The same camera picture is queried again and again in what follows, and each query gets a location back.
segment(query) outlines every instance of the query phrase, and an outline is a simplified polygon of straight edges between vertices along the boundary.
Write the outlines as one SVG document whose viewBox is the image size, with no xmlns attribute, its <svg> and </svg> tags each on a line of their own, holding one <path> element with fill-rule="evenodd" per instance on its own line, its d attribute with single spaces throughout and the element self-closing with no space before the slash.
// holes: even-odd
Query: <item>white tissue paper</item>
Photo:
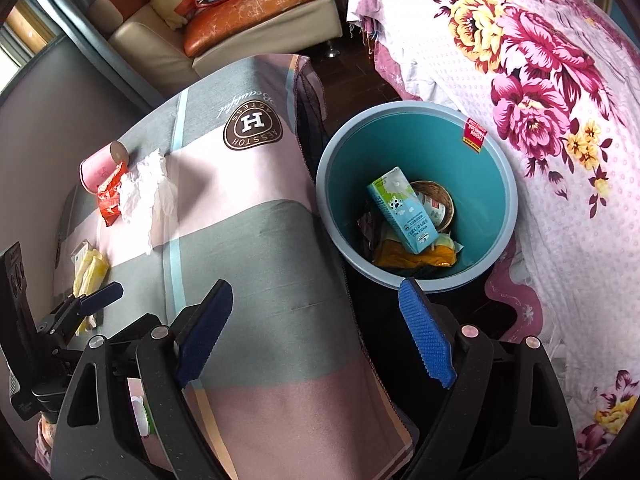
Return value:
<svg viewBox="0 0 640 480">
<path fill-rule="evenodd" d="M 174 212 L 177 189 L 166 174 L 164 156 L 155 150 L 122 176 L 120 213 L 122 220 L 135 229 L 151 254 L 151 227 L 154 220 Z"/>
</svg>

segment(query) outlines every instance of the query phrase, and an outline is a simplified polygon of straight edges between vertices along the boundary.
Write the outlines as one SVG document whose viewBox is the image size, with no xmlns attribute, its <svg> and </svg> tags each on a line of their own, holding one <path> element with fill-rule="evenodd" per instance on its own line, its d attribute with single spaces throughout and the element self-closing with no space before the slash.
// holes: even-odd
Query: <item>sofa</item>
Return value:
<svg viewBox="0 0 640 480">
<path fill-rule="evenodd" d="M 87 17 L 167 98 L 243 57 L 291 54 L 342 35 L 334 0 L 227 0 L 177 30 L 150 0 L 95 0 Z"/>
</svg>

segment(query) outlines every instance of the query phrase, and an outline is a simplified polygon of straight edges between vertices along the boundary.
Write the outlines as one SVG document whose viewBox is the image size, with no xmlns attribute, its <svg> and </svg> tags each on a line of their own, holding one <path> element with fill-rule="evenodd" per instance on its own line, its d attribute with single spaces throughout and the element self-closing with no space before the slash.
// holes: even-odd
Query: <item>red label sticker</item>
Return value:
<svg viewBox="0 0 640 480">
<path fill-rule="evenodd" d="M 462 142 L 480 153 L 485 137 L 486 130 L 473 119 L 468 118 L 465 123 L 465 133 L 462 135 Z"/>
</svg>

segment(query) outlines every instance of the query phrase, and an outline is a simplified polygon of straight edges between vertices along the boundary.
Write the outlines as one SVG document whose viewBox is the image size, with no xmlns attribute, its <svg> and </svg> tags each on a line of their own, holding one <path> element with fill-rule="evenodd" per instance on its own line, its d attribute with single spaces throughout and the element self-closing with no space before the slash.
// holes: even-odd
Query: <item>blanket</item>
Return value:
<svg viewBox="0 0 640 480">
<path fill-rule="evenodd" d="M 519 286 L 510 337 L 544 342 L 584 474 L 640 393 L 640 53 L 587 0 L 350 0 L 349 12 L 399 65 L 405 97 L 449 100 L 510 160 L 518 222 L 497 266 Z"/>
<path fill-rule="evenodd" d="M 160 149 L 177 186 L 175 214 L 154 222 L 151 254 L 128 224 L 105 227 L 81 186 L 60 221 L 58 298 L 73 282 L 69 255 L 83 239 L 108 257 L 106 281 L 124 287 L 100 320 L 105 336 L 147 312 L 171 323 L 216 280 L 232 285 L 233 312 L 186 397 L 233 479 L 373 480 L 412 456 L 412 438 L 360 345 L 340 258 L 316 215 L 324 115 L 306 57 L 233 63 L 120 139 L 131 165 Z"/>
</svg>

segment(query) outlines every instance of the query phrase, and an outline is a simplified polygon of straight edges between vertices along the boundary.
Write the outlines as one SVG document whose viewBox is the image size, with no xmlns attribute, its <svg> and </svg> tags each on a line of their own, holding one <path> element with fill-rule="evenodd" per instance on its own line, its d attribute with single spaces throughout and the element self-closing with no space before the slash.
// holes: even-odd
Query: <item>milk carton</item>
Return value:
<svg viewBox="0 0 640 480">
<path fill-rule="evenodd" d="M 385 173 L 367 190 L 408 252 L 420 254 L 437 240 L 433 222 L 400 168 Z"/>
</svg>

